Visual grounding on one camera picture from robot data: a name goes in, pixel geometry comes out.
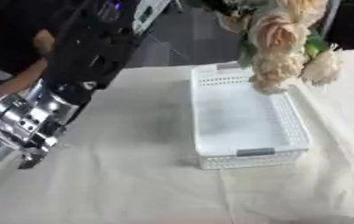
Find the table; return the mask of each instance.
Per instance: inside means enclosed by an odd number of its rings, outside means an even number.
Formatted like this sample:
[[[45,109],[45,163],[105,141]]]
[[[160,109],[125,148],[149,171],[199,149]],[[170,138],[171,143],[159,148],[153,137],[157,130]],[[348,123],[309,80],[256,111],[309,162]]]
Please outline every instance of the table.
[[[354,217],[354,52],[343,56],[338,83],[301,88],[312,103],[299,105],[316,137],[309,153],[296,164],[225,171],[197,165],[192,67],[124,70],[36,169],[16,171],[11,161],[0,166],[0,223],[261,224]]]

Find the white basket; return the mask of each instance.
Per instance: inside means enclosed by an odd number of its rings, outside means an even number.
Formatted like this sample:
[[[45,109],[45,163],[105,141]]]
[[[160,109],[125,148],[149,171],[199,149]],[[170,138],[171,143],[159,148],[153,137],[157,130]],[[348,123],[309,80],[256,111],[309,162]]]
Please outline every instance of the white basket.
[[[264,95],[236,63],[198,66],[191,93],[202,169],[279,165],[308,150],[310,137],[288,95]]]

